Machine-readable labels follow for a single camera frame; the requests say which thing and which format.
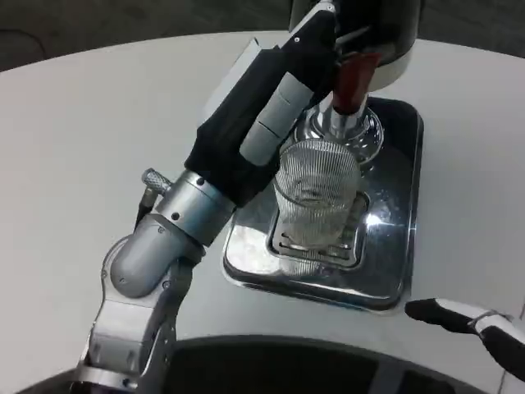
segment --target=cable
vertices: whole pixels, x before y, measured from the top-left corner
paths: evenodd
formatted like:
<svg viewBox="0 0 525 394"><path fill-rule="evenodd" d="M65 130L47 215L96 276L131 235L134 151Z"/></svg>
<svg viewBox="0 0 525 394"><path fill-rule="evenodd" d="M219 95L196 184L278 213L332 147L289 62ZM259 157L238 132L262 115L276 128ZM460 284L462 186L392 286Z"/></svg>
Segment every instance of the cable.
<svg viewBox="0 0 525 394"><path fill-rule="evenodd" d="M42 52L42 56L45 59L48 59L48 52L46 51L46 48L43 46L43 43L42 43L42 40L37 37L36 35L34 34L31 34L25 30L20 30L20 29L4 29L4 28L0 28L0 34L1 33L14 33L14 34L22 34L26 37L29 37L30 39L32 39L33 41L35 41L37 43L37 45L39 46L40 48L40 51Z"/></svg>
<svg viewBox="0 0 525 394"><path fill-rule="evenodd" d="M139 225L140 221L144 219L144 217L148 213L151 213L153 207L155 206L155 202L157 201L157 197L157 192L150 189L149 187L146 187L146 190L142 195L142 199L140 200L139 211L137 213L137 220L135 221L135 230L137 229L137 226Z"/></svg>

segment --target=white tabletop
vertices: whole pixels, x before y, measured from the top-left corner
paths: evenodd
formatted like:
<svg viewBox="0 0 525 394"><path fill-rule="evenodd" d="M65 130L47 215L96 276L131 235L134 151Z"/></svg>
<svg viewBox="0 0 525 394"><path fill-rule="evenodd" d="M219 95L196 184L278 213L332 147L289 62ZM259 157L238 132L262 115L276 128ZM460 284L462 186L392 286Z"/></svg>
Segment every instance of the white tabletop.
<svg viewBox="0 0 525 394"><path fill-rule="evenodd" d="M73 367L108 248L130 232L147 167L175 177L199 111L253 34L103 48L0 74L0 392ZM283 33L257 33L263 44ZM378 95L426 122L413 298L519 314L525 297L525 61L417 42ZM321 338L411 360L490 393L501 368L475 337L229 283L225 234L195 269L180 338Z"/></svg>

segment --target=metal screw knob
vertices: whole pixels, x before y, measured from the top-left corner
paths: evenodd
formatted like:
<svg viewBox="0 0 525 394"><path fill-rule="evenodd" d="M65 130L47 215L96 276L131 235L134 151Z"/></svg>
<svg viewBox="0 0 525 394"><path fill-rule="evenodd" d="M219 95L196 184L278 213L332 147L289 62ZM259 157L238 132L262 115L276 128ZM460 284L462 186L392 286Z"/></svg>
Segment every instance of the metal screw knob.
<svg viewBox="0 0 525 394"><path fill-rule="evenodd" d="M151 190L164 196L171 188L171 181L160 172L149 168L142 174L142 182Z"/></svg>

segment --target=clear glass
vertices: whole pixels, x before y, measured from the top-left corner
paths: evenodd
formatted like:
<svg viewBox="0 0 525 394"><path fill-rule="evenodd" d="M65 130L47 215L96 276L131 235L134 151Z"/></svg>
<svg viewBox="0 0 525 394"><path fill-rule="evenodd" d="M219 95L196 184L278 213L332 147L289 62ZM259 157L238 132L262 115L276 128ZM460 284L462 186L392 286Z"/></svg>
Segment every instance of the clear glass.
<svg viewBox="0 0 525 394"><path fill-rule="evenodd" d="M337 242L358 190L361 172L344 145L305 140L281 154L274 181L285 236L308 248Z"/></svg>

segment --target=drip tray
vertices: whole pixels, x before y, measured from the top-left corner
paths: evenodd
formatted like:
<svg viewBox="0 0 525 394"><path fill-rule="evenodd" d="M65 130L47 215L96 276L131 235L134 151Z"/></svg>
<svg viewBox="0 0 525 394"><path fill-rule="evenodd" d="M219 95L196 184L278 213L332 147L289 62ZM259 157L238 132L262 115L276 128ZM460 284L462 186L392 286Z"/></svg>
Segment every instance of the drip tray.
<svg viewBox="0 0 525 394"><path fill-rule="evenodd" d="M233 218L223 263L234 283L376 312L394 309L407 295L422 121L407 103L371 98L369 106L385 128L385 143L362 173L341 242L324 250L295 245L281 230L269 186Z"/></svg>

